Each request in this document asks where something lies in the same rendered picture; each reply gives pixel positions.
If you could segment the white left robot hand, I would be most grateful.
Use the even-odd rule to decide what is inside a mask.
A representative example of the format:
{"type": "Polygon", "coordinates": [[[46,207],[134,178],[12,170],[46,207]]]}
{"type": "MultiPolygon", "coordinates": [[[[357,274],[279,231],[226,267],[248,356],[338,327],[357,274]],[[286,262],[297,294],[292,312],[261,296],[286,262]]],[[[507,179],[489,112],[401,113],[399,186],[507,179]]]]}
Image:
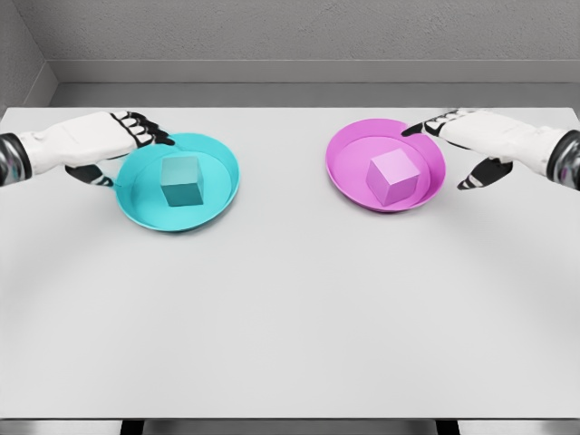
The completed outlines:
{"type": "Polygon", "coordinates": [[[46,131],[65,171],[86,184],[112,187],[118,170],[102,167],[105,160],[123,159],[149,145],[173,146],[159,124],[135,111],[98,111],[59,122],[46,131]]]}

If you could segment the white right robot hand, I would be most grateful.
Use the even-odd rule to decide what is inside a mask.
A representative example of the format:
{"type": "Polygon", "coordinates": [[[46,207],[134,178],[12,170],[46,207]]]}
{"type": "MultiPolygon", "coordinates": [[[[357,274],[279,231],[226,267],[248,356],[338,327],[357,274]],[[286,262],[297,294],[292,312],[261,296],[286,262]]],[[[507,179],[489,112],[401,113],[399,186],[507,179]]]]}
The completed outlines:
{"type": "Polygon", "coordinates": [[[457,109],[410,126],[403,137],[429,134],[465,150],[485,156],[457,186],[459,190],[485,188],[508,175],[519,161],[542,169],[535,155],[536,128],[486,110],[457,109]]]}

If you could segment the cyan plate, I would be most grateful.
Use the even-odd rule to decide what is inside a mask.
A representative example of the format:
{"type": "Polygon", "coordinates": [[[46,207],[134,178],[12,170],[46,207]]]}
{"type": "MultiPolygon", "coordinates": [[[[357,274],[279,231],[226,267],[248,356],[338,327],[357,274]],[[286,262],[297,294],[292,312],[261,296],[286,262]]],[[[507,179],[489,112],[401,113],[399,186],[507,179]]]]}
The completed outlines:
{"type": "Polygon", "coordinates": [[[121,165],[117,203],[135,223],[157,231],[188,231],[219,216],[234,199],[240,169],[233,151],[197,133],[172,136],[173,145],[136,150],[121,165]]]}

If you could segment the cyan block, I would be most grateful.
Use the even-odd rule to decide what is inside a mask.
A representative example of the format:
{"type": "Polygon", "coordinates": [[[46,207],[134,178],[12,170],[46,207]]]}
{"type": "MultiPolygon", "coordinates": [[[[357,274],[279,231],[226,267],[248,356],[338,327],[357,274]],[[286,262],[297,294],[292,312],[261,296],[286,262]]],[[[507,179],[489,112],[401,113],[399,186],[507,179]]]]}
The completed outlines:
{"type": "Polygon", "coordinates": [[[167,157],[161,162],[160,185],[170,207],[204,203],[204,179],[195,156],[167,157]]]}

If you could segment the pink block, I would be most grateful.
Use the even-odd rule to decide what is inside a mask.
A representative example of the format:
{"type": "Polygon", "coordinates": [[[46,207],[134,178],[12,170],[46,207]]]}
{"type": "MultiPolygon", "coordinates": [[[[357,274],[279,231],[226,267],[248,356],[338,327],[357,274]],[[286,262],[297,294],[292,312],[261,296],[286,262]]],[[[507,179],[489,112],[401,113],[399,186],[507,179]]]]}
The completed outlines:
{"type": "Polygon", "coordinates": [[[408,155],[396,149],[371,159],[366,184],[382,206],[389,206],[411,196],[420,175],[408,155]]]}

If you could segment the pink plate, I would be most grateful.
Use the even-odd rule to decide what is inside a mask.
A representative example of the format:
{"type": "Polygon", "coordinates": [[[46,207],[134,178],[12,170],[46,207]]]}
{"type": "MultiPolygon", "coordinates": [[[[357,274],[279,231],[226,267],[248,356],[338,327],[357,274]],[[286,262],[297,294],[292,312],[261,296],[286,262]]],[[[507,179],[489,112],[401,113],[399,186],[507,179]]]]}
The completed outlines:
{"type": "Polygon", "coordinates": [[[440,191],[447,166],[427,136],[403,137],[407,125],[366,119],[336,132],[325,152],[336,188],[357,205],[391,213],[419,207],[440,191]]]}

